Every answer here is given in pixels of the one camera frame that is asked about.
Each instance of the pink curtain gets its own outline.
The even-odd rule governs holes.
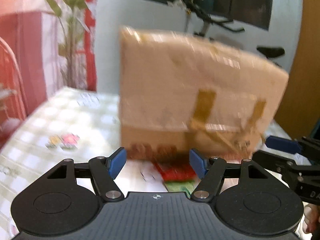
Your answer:
[[[0,8],[0,38],[5,43],[0,46],[0,91],[1,84],[15,91],[4,101],[6,113],[0,109],[0,147],[1,127],[8,119],[23,121],[63,86],[96,90],[92,12],[97,0],[76,0],[74,5],[50,1],[0,0],[8,5]]]

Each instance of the wall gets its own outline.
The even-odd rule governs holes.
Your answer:
[[[275,119],[292,137],[309,136],[320,118],[320,0],[303,0],[300,40]]]
[[[98,91],[119,92],[119,44],[118,28],[129,25],[140,29],[184,31],[185,13],[147,0],[98,0],[95,55],[98,75]],[[245,33],[230,33],[218,26],[211,26],[209,36],[247,51],[256,51],[258,45],[282,46],[286,55],[276,62],[290,71],[298,43],[302,14],[302,0],[273,0],[269,32],[257,27],[244,26]],[[202,21],[192,16],[190,32],[199,31]]]

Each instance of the table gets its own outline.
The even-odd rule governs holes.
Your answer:
[[[42,174],[65,158],[87,162],[101,155],[108,157],[119,148],[118,102],[118,95],[65,87],[14,133],[0,153],[0,239],[11,239],[17,233],[10,214],[12,200]],[[275,122],[265,135],[270,134],[288,137]],[[308,164],[300,157],[296,161]],[[124,195],[128,191],[166,192],[156,176],[160,175],[151,163],[127,161],[115,182]],[[92,190],[89,179],[77,179],[77,183]]]

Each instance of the wooden door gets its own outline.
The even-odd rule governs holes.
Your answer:
[[[303,0],[300,39],[275,120],[292,137],[309,136],[320,117],[320,0]]]

